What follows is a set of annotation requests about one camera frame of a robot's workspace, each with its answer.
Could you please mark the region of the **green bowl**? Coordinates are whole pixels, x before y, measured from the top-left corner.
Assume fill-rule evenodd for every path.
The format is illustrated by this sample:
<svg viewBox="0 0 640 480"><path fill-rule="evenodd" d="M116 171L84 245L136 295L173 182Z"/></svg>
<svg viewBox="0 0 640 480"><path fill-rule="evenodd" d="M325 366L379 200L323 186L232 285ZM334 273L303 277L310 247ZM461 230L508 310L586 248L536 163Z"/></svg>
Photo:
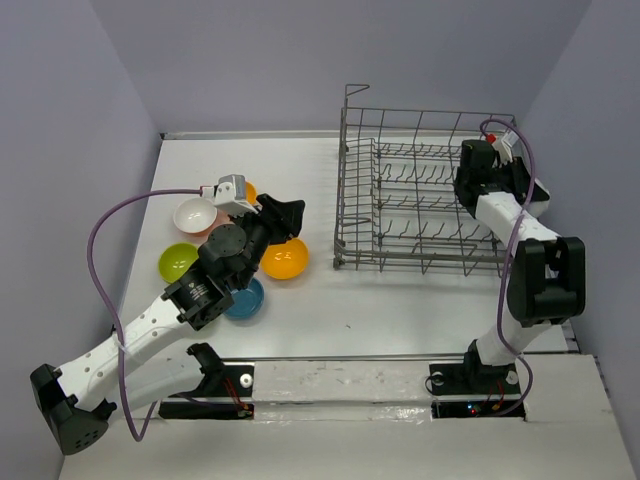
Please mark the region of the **green bowl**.
<svg viewBox="0 0 640 480"><path fill-rule="evenodd" d="M191 243L176 243L167 247L158 259L158 273L167 283L178 280L198 259L197 247Z"/></svg>

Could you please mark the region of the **large yellow bowl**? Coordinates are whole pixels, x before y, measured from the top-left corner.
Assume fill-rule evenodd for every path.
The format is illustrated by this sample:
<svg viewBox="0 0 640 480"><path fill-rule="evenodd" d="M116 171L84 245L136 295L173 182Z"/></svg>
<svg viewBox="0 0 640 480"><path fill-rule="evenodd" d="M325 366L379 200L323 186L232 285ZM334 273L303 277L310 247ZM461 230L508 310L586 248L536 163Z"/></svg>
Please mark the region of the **large yellow bowl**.
<svg viewBox="0 0 640 480"><path fill-rule="evenodd" d="M260 267L273 279L290 280L306 269L309 258L307 245L299 238L294 238L283 244L270 245L262 257Z"/></svg>

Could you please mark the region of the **blue bowl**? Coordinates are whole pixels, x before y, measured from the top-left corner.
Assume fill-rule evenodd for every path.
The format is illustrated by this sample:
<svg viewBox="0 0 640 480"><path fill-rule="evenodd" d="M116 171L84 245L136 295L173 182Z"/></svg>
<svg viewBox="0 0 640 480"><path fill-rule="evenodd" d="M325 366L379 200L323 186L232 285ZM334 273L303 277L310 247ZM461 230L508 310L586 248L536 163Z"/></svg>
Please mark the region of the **blue bowl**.
<svg viewBox="0 0 640 480"><path fill-rule="evenodd" d="M248 320L254 317L264 304L264 287L258 279L254 278L246 289L234 291L232 299L233 305L225 311L224 315L232 320Z"/></svg>

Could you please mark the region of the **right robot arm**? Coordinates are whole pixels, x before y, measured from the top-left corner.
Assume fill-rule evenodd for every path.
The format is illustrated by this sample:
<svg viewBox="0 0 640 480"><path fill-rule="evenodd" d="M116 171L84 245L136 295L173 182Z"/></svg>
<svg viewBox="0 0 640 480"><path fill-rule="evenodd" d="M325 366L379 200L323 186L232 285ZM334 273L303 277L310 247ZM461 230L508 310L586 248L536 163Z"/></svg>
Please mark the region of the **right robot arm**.
<svg viewBox="0 0 640 480"><path fill-rule="evenodd" d="M500 316L471 343L460 368L462 384L485 394L506 383L517 355L541 333L583 313L586 247L540 222L550 203L548 190L522 158L496 141L462 142L454 192L505 247Z"/></svg>

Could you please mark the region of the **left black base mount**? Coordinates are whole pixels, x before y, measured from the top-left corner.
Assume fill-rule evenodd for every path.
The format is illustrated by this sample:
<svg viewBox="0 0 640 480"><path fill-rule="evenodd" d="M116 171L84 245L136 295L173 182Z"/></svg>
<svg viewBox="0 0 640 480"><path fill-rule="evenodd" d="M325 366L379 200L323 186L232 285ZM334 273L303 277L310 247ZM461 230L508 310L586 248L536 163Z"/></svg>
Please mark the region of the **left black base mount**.
<svg viewBox="0 0 640 480"><path fill-rule="evenodd" d="M173 394L160 403L158 415L165 420L252 420L255 405L255 365L225 363L208 343L186 350L198 363L195 388Z"/></svg>

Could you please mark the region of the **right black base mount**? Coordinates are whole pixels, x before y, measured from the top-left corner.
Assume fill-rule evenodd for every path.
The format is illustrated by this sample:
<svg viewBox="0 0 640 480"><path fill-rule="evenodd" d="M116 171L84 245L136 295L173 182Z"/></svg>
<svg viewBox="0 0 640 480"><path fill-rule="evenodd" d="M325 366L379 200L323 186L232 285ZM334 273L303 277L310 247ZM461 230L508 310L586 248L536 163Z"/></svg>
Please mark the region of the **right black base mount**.
<svg viewBox="0 0 640 480"><path fill-rule="evenodd" d="M459 362L430 364L424 385L434 419L526 418L514 363L487 366L468 351Z"/></svg>

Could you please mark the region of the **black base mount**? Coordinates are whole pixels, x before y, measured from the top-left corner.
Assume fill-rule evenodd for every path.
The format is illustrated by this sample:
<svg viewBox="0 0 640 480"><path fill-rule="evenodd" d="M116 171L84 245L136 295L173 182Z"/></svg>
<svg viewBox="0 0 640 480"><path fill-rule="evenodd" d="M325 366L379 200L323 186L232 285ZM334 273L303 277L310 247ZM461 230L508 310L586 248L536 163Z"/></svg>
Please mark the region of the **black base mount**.
<svg viewBox="0 0 640 480"><path fill-rule="evenodd" d="M173 394L160 403L158 415L165 420L252 420L255 405L255 365L225 363L208 343L186 350L198 363L195 388Z"/></svg>
<svg viewBox="0 0 640 480"><path fill-rule="evenodd" d="M514 363L487 366L468 351L459 362L430 364L424 385L434 419L526 418Z"/></svg>

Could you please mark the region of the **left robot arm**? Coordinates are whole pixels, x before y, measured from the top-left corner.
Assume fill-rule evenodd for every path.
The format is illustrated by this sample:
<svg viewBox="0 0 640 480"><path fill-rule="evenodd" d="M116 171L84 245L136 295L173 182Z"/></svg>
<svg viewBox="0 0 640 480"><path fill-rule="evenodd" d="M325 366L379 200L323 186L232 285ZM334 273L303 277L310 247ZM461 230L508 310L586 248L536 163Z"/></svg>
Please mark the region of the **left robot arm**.
<svg viewBox="0 0 640 480"><path fill-rule="evenodd" d="M117 411L133 427L127 375L229 310L233 292L249 286L267 248L301 232L302 200L282 202L261 194L253 206L228 182L197 192L231 221L209 234L187 271L128 325L113 312L114 334L86 354L58 367L43 364L31 373L36 404L63 455L94 444Z"/></svg>

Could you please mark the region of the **white orange-bottom bowl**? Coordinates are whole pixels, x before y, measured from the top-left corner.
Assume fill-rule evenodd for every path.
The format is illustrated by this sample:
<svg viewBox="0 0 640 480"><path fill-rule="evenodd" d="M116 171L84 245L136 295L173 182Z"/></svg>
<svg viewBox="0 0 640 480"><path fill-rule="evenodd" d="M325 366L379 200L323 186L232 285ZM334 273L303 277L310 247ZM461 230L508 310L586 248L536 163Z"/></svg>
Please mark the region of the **white orange-bottom bowl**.
<svg viewBox="0 0 640 480"><path fill-rule="evenodd" d="M173 213L173 224L182 233L202 236L214 225L218 209L209 199L197 197L181 202Z"/></svg>

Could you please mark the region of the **small yellow bowl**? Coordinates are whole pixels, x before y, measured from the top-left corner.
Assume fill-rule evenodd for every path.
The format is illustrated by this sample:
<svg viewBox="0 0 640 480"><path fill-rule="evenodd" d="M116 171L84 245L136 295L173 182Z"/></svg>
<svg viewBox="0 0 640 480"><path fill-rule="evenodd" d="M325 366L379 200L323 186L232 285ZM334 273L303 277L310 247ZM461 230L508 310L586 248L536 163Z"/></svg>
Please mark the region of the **small yellow bowl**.
<svg viewBox="0 0 640 480"><path fill-rule="evenodd" d="M256 205L257 204L257 190L255 188L255 186L250 183L249 181L245 182L245 190L246 190L246 200L251 204L251 205Z"/></svg>

